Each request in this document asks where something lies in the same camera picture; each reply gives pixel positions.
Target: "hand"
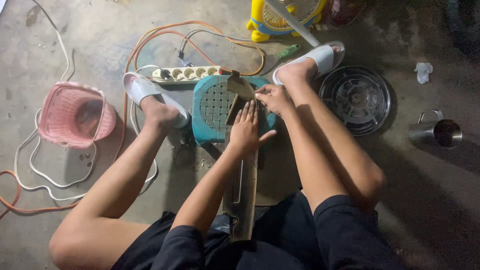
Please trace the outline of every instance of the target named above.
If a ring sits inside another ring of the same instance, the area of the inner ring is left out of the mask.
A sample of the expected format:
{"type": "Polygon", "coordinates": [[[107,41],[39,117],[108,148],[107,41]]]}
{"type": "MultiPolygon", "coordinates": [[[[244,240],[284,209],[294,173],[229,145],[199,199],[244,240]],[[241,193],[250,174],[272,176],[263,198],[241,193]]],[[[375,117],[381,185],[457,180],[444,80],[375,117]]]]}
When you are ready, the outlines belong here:
{"type": "Polygon", "coordinates": [[[257,99],[263,102],[267,109],[282,118],[284,112],[293,109],[293,105],[287,99],[282,86],[264,85],[255,93],[257,99]]]}
{"type": "Polygon", "coordinates": [[[258,109],[255,101],[252,100],[247,102],[243,110],[238,112],[230,133],[230,143],[227,149],[233,149],[243,158],[257,150],[275,134],[276,130],[270,130],[261,138],[258,137],[258,109]]]}

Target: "fan stand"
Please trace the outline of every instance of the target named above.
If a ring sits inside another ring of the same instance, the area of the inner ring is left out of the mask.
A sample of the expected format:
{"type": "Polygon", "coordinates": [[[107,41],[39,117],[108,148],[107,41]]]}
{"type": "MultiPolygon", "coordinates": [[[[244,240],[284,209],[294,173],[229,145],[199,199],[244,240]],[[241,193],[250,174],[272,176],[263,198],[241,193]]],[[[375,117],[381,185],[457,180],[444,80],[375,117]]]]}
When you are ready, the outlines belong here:
{"type": "Polygon", "coordinates": [[[312,47],[321,43],[290,13],[278,0],[264,0],[278,15],[280,15],[297,33],[299,33],[312,47]]]}

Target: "metal cup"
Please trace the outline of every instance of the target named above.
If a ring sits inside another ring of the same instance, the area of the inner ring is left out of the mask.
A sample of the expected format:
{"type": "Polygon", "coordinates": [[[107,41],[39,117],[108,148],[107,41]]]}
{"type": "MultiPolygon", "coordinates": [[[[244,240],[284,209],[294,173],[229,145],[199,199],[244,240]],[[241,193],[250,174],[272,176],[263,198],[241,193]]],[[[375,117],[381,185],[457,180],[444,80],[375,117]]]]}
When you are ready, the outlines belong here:
{"type": "Polygon", "coordinates": [[[420,115],[417,124],[411,125],[408,138],[414,145],[435,145],[452,149],[460,144],[462,131],[460,126],[451,119],[444,119],[441,110],[433,109],[438,121],[423,123],[424,112],[420,115]]]}

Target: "white plastic bag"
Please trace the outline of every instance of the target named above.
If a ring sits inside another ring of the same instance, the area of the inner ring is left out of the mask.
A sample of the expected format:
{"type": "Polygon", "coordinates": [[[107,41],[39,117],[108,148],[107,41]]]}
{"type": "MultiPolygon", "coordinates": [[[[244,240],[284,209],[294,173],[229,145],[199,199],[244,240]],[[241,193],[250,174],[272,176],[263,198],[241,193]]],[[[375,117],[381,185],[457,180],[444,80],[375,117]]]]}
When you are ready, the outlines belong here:
{"type": "Polygon", "coordinates": [[[417,72],[417,80],[419,83],[424,84],[428,82],[428,74],[433,72],[433,66],[430,63],[417,63],[415,70],[417,72]]]}

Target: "green screwdriver handle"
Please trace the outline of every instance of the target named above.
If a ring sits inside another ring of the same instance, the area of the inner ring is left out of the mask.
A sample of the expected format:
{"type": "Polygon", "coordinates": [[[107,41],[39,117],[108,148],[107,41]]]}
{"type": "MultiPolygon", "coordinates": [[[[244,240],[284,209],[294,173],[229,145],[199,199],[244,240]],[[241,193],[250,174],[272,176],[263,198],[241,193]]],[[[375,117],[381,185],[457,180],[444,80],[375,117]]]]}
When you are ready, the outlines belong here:
{"type": "Polygon", "coordinates": [[[292,56],[297,51],[299,51],[300,48],[301,48],[301,44],[294,44],[294,45],[286,48],[284,51],[276,53],[275,58],[277,58],[279,60],[279,59],[284,58],[284,57],[292,56]]]}

